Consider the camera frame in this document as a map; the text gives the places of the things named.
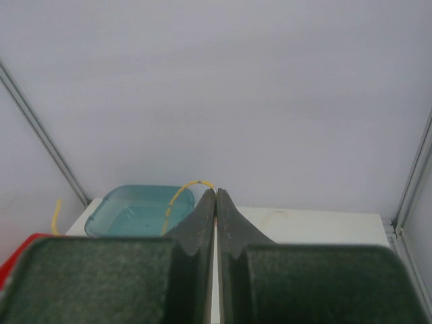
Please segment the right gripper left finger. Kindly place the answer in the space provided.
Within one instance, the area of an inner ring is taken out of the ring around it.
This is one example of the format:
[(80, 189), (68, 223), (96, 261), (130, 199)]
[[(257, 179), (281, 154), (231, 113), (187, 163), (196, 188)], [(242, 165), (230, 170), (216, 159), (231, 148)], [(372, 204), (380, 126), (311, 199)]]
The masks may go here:
[(216, 194), (157, 238), (50, 237), (19, 257), (2, 323), (209, 323)]

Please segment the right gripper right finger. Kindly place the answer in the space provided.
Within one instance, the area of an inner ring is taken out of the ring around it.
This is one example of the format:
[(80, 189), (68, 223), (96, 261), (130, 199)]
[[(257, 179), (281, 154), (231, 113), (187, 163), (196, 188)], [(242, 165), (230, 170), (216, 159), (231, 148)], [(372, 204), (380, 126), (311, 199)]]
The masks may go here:
[(402, 261), (375, 245), (278, 244), (217, 193), (222, 323), (427, 323)]

